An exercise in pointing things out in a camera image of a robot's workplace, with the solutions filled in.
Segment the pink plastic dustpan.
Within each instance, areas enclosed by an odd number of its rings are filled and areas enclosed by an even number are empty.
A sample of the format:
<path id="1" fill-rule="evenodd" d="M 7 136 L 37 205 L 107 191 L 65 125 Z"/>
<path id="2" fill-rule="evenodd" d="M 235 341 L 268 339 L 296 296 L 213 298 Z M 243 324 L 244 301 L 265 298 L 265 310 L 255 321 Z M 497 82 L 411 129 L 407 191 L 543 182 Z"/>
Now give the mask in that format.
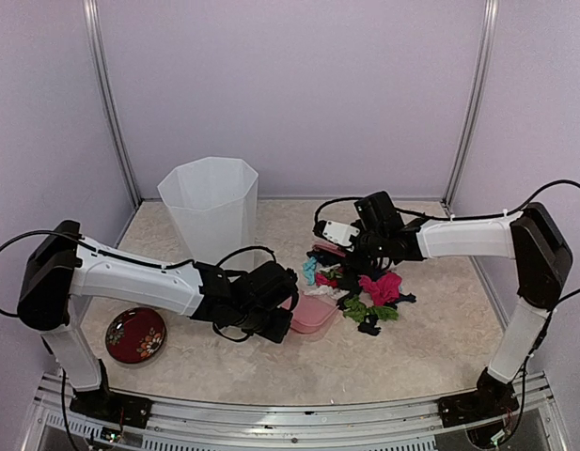
<path id="1" fill-rule="evenodd" d="M 336 314 L 336 302 L 329 296 L 300 293 L 298 304 L 292 310 L 290 328 L 298 334 L 314 334 Z"/>

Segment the pink hand brush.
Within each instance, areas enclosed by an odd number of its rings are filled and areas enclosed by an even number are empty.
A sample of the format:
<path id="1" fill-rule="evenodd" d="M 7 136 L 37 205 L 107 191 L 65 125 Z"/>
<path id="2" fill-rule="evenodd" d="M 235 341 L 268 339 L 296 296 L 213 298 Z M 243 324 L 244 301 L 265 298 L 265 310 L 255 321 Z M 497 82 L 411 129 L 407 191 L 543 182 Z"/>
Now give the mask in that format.
<path id="1" fill-rule="evenodd" d="M 327 253 L 336 255 L 338 257 L 345 257 L 346 256 L 343 249 L 341 249 L 340 247 L 338 247 L 335 244 L 332 244 L 332 243 L 326 242 L 326 241 L 315 242 L 312 245 L 312 250 L 318 251 L 318 252 L 327 252 Z"/>

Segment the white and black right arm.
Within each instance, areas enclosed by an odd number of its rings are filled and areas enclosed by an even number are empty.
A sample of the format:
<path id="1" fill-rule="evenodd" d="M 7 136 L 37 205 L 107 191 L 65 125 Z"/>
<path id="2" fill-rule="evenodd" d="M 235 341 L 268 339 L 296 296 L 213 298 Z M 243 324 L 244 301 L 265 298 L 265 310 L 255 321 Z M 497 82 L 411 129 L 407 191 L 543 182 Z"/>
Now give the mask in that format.
<path id="1" fill-rule="evenodd" d="M 361 255 L 394 263 L 440 257 L 502 257 L 515 262 L 518 301 L 487 366 L 494 381 L 486 381 L 469 397 L 475 415 L 492 415 L 507 398 L 502 384 L 512 382 L 532 353 L 572 268 L 572 250 L 549 211 L 532 202 L 491 219 L 417 218 L 405 224 L 385 193 L 370 195 L 355 206 L 360 224 L 345 225 L 339 242 Z"/>

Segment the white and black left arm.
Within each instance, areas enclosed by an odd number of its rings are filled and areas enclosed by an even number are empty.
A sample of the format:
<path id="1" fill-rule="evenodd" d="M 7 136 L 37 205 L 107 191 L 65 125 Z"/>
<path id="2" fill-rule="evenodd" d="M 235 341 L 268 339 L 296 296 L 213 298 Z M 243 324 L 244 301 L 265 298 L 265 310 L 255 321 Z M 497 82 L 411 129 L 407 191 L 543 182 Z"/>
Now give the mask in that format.
<path id="1" fill-rule="evenodd" d="M 209 322 L 216 332 L 234 327 L 274 343 L 283 341 L 299 303 L 296 273 L 275 259 L 250 272 L 192 259 L 143 260 L 82 235 L 72 220 L 41 234 L 44 241 L 26 263 L 17 315 L 40 332 L 72 388 L 102 418 L 114 416 L 120 398 L 106 386 L 107 373 L 70 311 L 71 298 L 156 307 Z"/>

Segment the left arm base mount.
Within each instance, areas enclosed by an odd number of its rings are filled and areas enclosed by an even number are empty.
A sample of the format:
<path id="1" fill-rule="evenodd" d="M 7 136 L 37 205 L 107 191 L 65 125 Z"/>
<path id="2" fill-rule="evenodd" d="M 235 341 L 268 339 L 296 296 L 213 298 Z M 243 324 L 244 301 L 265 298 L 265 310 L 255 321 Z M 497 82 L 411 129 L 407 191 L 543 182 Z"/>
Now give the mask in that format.
<path id="1" fill-rule="evenodd" d="M 101 383 L 96 390 L 78 391 L 74 389 L 70 409 L 86 417 L 118 424 L 120 428 L 145 429 L 153 401 L 147 397 L 114 392 L 110 389 L 106 367 L 98 360 Z"/>

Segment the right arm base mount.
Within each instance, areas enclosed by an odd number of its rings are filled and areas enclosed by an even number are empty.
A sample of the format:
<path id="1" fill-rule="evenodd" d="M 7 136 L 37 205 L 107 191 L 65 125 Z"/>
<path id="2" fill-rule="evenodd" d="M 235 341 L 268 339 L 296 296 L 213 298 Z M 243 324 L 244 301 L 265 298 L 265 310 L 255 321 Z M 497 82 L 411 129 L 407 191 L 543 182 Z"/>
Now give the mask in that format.
<path id="1" fill-rule="evenodd" d="M 497 417 L 520 408 L 511 382 L 502 382 L 485 368 L 474 390 L 441 397 L 437 401 L 444 428 L 452 428 Z"/>

